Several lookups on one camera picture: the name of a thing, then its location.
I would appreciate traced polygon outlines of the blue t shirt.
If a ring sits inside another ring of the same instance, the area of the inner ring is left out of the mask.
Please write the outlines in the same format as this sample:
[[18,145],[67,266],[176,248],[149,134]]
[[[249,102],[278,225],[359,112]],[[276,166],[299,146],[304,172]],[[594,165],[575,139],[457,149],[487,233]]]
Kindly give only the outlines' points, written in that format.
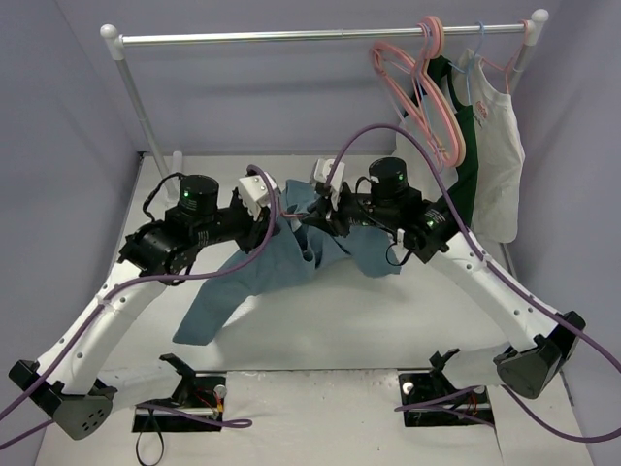
[[248,262],[238,250],[220,267],[225,274],[203,282],[172,338],[174,343],[205,346],[246,298],[303,285],[318,270],[344,259],[353,260],[370,278],[401,272],[388,236],[377,228],[354,226],[346,237],[332,237],[282,216],[277,227],[279,232],[258,258]]

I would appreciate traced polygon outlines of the thin pink wire hanger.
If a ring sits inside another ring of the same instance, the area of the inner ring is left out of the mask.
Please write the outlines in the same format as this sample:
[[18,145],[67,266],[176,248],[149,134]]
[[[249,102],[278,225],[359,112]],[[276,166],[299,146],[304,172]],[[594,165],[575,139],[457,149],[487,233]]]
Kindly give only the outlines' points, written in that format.
[[288,206],[282,205],[280,207],[280,215],[288,222],[290,229],[295,232],[303,226],[301,219],[308,214],[306,206],[291,204]]

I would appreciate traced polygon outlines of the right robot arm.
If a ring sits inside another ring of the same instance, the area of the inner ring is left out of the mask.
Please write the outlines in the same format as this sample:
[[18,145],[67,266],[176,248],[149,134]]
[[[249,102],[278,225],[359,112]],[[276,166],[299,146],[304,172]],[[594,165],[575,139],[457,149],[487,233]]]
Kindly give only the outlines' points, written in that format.
[[310,183],[318,199],[303,222],[333,236],[346,236],[354,226],[375,227],[389,234],[409,254],[433,267],[459,286],[496,325],[507,341],[475,350],[435,353],[430,362],[432,393],[450,400],[463,388],[504,385],[527,399],[536,399],[573,353],[582,330],[576,312],[553,317],[528,303],[529,293],[480,249],[470,231],[460,231],[455,215],[443,200],[430,202],[409,186],[407,164],[383,157],[369,168],[371,191],[353,192],[343,179],[344,165],[318,159]]

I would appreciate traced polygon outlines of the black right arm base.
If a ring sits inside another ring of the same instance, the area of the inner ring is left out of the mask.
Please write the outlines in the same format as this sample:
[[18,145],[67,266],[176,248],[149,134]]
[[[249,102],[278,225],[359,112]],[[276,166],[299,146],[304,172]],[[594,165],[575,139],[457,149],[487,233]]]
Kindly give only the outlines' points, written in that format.
[[430,371],[400,372],[398,382],[405,428],[495,427],[485,387],[456,389]]

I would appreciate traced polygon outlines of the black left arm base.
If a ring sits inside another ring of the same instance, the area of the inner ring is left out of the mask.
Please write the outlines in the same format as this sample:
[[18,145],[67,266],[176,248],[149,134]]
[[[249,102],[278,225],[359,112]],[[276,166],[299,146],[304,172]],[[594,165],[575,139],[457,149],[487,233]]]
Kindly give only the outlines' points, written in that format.
[[223,414],[218,406],[224,406],[222,398],[217,398],[213,393],[216,389],[218,395],[226,395],[226,375],[224,373],[201,373],[195,381],[195,388],[182,404],[172,399],[152,399],[148,404],[157,406],[158,409],[150,415],[148,409],[136,408],[132,420],[132,433],[156,433],[160,429],[162,433],[197,433],[197,432],[220,432],[222,427],[204,422],[192,420],[185,416],[175,415],[161,408],[170,408],[182,411],[192,416],[216,420],[221,422]]

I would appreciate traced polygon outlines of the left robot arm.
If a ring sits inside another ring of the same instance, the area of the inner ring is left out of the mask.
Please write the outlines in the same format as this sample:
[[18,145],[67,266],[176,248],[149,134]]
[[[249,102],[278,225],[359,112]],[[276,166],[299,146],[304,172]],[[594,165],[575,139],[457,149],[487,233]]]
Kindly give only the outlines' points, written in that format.
[[278,185],[249,166],[228,207],[218,206],[219,184],[177,174],[177,204],[128,235],[100,290],[65,334],[34,361],[20,360],[10,379],[70,438],[92,435],[114,412],[152,400],[185,406],[197,387],[194,369],[172,353],[145,368],[103,366],[138,316],[167,288],[191,280],[202,249],[233,241],[256,259],[278,216]]

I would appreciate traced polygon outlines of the pink hanger behind thick one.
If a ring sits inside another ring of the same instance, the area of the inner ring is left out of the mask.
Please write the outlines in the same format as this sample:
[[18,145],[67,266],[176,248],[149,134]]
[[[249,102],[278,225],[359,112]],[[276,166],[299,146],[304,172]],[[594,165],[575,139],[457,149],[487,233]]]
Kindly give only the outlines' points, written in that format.
[[[423,86],[415,76],[417,62],[403,49],[386,41],[375,41],[370,49],[370,59],[384,92],[400,119],[404,129],[411,135],[418,131],[427,143],[440,171],[444,168],[443,145],[434,134],[427,105],[423,97]],[[387,70],[391,65],[409,77],[412,92],[408,93]]]

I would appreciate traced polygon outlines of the white t shirt on hanger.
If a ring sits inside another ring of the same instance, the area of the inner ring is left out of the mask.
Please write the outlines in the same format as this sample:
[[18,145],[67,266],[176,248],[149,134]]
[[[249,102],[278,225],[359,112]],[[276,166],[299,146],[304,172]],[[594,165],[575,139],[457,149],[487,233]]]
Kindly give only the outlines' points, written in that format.
[[[476,58],[471,83],[478,154],[478,182],[472,230],[498,243],[515,240],[518,231],[520,182],[525,162],[512,96],[492,85]],[[455,78],[466,98],[465,80]]]

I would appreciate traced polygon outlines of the green t shirt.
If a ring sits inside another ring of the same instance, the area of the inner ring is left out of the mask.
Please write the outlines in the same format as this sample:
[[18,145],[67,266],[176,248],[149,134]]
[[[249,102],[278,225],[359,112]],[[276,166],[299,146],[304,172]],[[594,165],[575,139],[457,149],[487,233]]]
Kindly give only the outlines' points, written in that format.
[[[442,92],[447,95],[447,99],[454,109],[466,148],[465,158],[459,166],[456,168],[443,168],[439,171],[439,174],[458,214],[464,224],[471,228],[479,169],[474,108],[472,105],[465,105],[457,95],[454,72],[455,69],[450,60],[443,56],[432,60],[428,67],[429,76]],[[410,179],[413,187],[422,193],[424,200],[432,202],[444,201],[426,160],[418,153],[415,154],[415,158],[412,161]]]

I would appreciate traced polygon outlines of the pink hanger at rack end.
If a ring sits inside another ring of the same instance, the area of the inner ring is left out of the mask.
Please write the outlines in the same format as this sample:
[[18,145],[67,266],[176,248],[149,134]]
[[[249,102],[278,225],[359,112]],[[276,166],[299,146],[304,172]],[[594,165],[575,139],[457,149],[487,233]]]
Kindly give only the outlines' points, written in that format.
[[491,67],[492,69],[494,69],[494,70],[496,70],[498,72],[501,72],[503,74],[504,84],[505,84],[505,94],[511,94],[511,90],[510,90],[510,75],[512,73],[512,70],[514,69],[514,65],[516,64],[517,58],[518,58],[520,52],[522,51],[522,48],[524,46],[524,42],[528,38],[528,35],[529,35],[529,32],[530,32],[529,20],[522,19],[521,23],[523,25],[522,43],[521,43],[520,46],[517,47],[517,49],[515,50],[514,54],[509,59],[509,61],[507,62],[506,65],[500,66],[500,65],[494,63],[493,61],[490,61],[489,59],[487,59],[485,57],[481,58],[481,63],[483,65],[487,65],[487,66]]

